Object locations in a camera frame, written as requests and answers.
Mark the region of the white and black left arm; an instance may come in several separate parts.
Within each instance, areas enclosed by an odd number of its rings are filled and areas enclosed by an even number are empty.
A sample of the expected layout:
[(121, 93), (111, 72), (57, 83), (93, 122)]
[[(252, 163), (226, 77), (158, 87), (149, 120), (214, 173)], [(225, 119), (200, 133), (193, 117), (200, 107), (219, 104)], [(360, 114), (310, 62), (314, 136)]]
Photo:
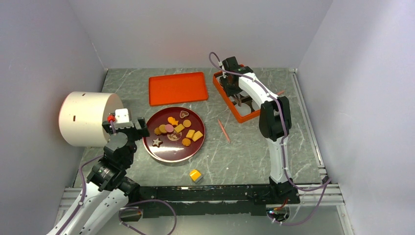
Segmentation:
[(82, 190), (51, 235), (95, 235), (121, 208), (140, 199), (140, 185), (126, 173), (134, 161), (136, 141), (150, 136), (145, 118), (109, 115), (102, 127), (110, 135), (104, 153), (87, 176), (80, 171)]

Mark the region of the dark red round plate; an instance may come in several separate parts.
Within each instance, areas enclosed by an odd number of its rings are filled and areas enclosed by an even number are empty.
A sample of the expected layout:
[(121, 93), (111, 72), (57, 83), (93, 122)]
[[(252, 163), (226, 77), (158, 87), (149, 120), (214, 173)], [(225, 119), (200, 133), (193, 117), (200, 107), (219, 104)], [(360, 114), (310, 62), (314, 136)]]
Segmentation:
[[(189, 112), (189, 116), (181, 119), (179, 114), (182, 110)], [(192, 125), (178, 134), (174, 131), (173, 133), (155, 135), (154, 130), (156, 127), (159, 127), (161, 124), (169, 124), (167, 121), (168, 117), (174, 117), (179, 121), (179, 124), (182, 124), (185, 119), (188, 119)], [(146, 151), (153, 158), (167, 163), (177, 163), (191, 158), (201, 149), (206, 137), (206, 129), (202, 119), (194, 111), (183, 107), (168, 107), (156, 112), (147, 121), (147, 126), (150, 136), (143, 139), (143, 145)], [(186, 138), (189, 129), (195, 130), (196, 132), (201, 131), (204, 136), (196, 142), (190, 139), (191, 145), (185, 147), (182, 145), (182, 140)], [(152, 140), (156, 138), (160, 138), (163, 141), (163, 144), (159, 148), (152, 146)]]

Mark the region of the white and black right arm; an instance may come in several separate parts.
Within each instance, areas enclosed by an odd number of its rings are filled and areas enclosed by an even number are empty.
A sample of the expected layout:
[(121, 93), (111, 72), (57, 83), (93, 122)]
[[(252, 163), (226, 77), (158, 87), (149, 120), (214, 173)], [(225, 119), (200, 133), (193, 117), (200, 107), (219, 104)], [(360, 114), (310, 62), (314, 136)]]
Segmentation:
[(292, 126), (290, 102), (287, 97), (279, 97), (268, 89), (254, 71), (238, 64), (235, 57), (219, 62), (222, 71), (220, 83), (228, 96), (245, 92), (259, 106), (259, 130), (268, 143), (270, 153), (269, 193), (259, 200), (298, 204), (298, 190), (292, 185), (287, 166), (287, 142)]

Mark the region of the metal tongs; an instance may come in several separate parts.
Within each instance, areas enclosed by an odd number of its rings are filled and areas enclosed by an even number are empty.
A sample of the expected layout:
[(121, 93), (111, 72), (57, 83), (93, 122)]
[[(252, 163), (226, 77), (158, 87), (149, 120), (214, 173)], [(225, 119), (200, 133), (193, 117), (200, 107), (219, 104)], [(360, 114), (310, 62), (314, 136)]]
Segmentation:
[(235, 100), (235, 103), (239, 106), (239, 107), (241, 107), (242, 106), (242, 98), (243, 98), (243, 96), (241, 95), (241, 94), (235, 94), (235, 95), (233, 95), (232, 96), (233, 98), (234, 98), (234, 100)]

